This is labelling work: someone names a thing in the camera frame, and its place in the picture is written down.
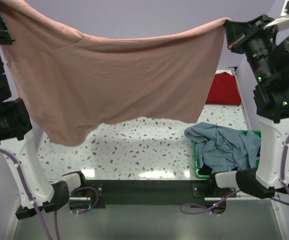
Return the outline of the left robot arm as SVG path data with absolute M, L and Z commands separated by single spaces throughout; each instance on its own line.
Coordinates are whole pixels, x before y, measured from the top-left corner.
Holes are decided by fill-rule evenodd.
M 13 41 L 0 13 L 0 45 L 11 45 Z M 61 180 L 49 183 L 38 158 L 24 101 L 9 100 L 11 96 L 0 55 L 0 153 L 5 154 L 20 193 L 20 207 L 15 215 L 22 220 L 41 211 L 58 211 L 69 202 L 72 192 L 76 196 L 85 195 L 88 184 L 81 171 L 67 173 Z

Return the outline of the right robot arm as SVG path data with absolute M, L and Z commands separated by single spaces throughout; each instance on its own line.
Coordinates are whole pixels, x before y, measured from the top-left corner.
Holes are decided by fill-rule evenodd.
M 251 169 L 212 174 L 207 191 L 214 197 L 226 188 L 260 199 L 289 195 L 289 36 L 276 44 L 280 27 L 265 14 L 248 22 L 228 20 L 224 29 L 228 49 L 246 56 L 257 81 L 260 160 Z

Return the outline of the pink t shirt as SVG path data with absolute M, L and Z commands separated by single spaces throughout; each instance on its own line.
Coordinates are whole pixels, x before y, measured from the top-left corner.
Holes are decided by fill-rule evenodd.
M 92 36 L 23 0 L 0 0 L 14 42 L 1 50 L 30 117 L 51 142 L 82 144 L 100 124 L 139 117 L 194 124 L 223 49 L 226 18 L 177 34 Z

